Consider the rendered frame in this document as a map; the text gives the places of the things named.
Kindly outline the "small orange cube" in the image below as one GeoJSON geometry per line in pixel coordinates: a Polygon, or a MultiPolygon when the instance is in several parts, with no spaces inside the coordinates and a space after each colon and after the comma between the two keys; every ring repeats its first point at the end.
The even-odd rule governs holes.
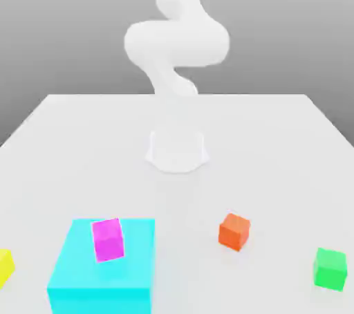
{"type": "Polygon", "coordinates": [[[250,226],[248,219],[228,213],[219,225],[218,242],[235,251],[240,251],[248,240],[250,226]]]}

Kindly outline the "small yellow cube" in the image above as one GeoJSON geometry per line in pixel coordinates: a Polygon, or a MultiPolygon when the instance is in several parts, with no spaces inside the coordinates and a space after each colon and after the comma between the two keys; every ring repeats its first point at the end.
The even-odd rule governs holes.
{"type": "Polygon", "coordinates": [[[7,249],[0,249],[0,289],[15,271],[12,253],[7,249]]]}

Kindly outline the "large cyan box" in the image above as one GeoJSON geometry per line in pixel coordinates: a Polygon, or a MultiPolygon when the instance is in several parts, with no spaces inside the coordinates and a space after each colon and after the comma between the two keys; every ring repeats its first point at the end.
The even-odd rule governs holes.
{"type": "Polygon", "coordinates": [[[52,314],[151,314],[154,219],[122,219],[125,256],[97,262],[91,219],[75,219],[47,285],[52,314]]]}

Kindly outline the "small green cube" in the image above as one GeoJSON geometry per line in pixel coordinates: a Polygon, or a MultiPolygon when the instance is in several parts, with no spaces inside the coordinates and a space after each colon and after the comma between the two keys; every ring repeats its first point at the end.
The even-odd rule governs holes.
{"type": "Polygon", "coordinates": [[[314,285],[342,292],[348,275],[346,254],[318,248],[313,264],[314,285]]]}

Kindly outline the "small magenta cube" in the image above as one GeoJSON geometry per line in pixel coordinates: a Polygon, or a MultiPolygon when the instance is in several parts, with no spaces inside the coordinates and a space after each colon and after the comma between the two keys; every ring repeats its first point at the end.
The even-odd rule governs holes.
{"type": "Polygon", "coordinates": [[[124,257],[124,236],[119,218],[94,221],[91,228],[98,263],[124,257]]]}

